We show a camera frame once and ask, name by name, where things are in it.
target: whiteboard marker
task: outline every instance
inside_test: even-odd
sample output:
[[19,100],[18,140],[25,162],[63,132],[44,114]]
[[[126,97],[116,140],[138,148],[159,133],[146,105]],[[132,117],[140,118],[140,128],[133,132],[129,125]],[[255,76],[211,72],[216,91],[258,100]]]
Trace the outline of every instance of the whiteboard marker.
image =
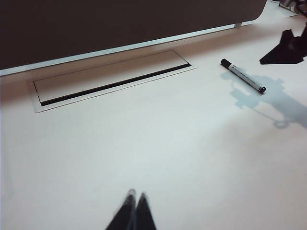
[[248,84],[250,84],[253,88],[255,88],[258,92],[260,93],[264,93],[264,91],[266,90],[266,88],[261,85],[259,82],[255,81],[254,79],[252,79],[250,76],[248,76],[247,74],[243,73],[243,71],[241,71],[237,66],[231,64],[229,61],[227,61],[226,59],[222,59],[221,60],[221,64],[222,66],[224,66],[226,69],[230,70],[231,72],[233,72],[234,74],[236,74],[239,78],[243,79],[245,82],[247,82]]

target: white desk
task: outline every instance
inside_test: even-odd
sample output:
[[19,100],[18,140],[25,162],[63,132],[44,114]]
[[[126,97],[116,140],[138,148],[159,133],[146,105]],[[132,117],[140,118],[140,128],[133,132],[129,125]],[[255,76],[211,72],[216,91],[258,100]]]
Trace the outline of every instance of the white desk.
[[[283,30],[300,35],[305,21],[248,25],[2,79],[1,229],[102,230],[135,188],[149,196],[159,230],[306,230],[307,62],[259,64]],[[198,69],[34,112],[27,79],[169,49]],[[267,92],[224,69],[222,58]]]

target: marker cap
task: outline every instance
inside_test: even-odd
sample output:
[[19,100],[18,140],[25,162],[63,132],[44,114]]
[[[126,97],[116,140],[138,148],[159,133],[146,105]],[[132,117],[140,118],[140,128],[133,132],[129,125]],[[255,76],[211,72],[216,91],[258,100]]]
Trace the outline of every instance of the marker cap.
[[221,64],[222,66],[224,66],[226,69],[229,68],[229,66],[231,65],[231,63],[229,61],[227,61],[225,58],[221,60]]
[[258,92],[264,93],[265,90],[266,90],[266,88],[262,85],[262,86],[258,89]]

